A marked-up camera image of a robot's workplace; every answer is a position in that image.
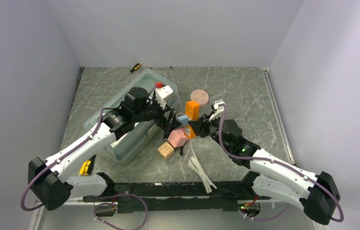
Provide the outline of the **pink square socket adapter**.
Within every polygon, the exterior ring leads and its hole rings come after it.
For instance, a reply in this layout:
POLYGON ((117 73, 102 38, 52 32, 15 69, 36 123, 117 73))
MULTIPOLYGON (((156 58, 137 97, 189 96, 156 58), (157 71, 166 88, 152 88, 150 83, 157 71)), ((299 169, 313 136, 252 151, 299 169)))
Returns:
POLYGON ((171 131, 168 137, 168 143, 174 148, 184 146, 187 141, 188 138, 184 134, 184 128, 171 131))

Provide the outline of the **round pink power socket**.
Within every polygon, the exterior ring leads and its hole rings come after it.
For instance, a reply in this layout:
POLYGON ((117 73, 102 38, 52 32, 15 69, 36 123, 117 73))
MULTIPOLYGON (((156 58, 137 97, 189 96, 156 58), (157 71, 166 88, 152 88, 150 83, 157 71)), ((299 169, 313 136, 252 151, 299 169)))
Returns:
POLYGON ((204 107, 209 102, 209 95, 205 90, 197 89, 190 94, 192 101, 197 102, 200 107, 204 107))

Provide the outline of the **blue small adapter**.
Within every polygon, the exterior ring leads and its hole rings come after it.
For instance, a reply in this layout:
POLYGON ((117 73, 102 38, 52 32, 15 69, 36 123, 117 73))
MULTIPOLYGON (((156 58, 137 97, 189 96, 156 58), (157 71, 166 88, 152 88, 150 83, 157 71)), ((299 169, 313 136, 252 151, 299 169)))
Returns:
POLYGON ((185 127, 188 125, 189 117, 187 115, 179 115, 176 117, 176 120, 180 123, 180 127, 185 127))

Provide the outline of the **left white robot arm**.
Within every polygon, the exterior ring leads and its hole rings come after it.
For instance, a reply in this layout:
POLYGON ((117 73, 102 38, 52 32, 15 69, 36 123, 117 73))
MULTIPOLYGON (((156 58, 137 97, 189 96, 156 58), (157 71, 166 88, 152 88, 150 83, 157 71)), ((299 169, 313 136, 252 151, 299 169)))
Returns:
POLYGON ((28 164, 28 185, 20 201, 21 208, 35 210, 25 205, 28 191, 32 191, 41 202, 38 207, 47 210, 55 210, 70 198, 80 196, 111 200, 115 183, 109 176, 97 173, 80 179, 73 176, 74 170, 101 149, 126 137, 136 124, 153 121, 164 131, 178 127, 176 111, 168 105, 173 95, 174 91, 168 85, 150 91, 133 87, 117 107, 102 108, 96 124, 68 147, 45 160, 32 159, 28 164))

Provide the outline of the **beige cube socket adapter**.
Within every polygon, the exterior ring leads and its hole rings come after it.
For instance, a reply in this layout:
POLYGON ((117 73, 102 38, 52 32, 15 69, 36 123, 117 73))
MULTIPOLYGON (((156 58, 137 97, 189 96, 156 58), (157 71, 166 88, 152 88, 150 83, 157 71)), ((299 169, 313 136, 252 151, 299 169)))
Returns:
POLYGON ((158 147, 158 152, 162 159, 166 161, 174 154, 175 149, 168 142, 164 142, 160 147, 158 147))

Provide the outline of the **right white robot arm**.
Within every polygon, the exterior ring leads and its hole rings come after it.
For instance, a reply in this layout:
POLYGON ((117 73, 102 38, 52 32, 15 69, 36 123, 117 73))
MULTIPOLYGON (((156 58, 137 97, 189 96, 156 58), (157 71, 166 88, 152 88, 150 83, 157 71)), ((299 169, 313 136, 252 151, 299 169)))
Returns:
POLYGON ((210 137, 234 163, 249 169, 241 181, 241 194, 275 198, 301 209, 311 220, 328 225, 342 222, 341 198, 332 175, 300 169, 273 156, 243 137, 235 120, 201 117, 184 130, 190 137, 210 137))

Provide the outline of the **orange power strip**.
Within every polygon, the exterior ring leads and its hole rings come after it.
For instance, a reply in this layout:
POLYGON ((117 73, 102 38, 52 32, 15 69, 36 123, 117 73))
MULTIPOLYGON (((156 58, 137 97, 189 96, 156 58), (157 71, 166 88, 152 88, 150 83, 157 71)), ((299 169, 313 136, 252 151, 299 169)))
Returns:
MULTIPOLYGON (((199 109, 200 105, 196 101, 188 101, 185 104, 185 115, 189 118, 189 120, 197 120, 199 117, 199 109)), ((187 124, 184 128, 184 134, 187 138, 192 139, 196 137, 192 127, 187 124)))

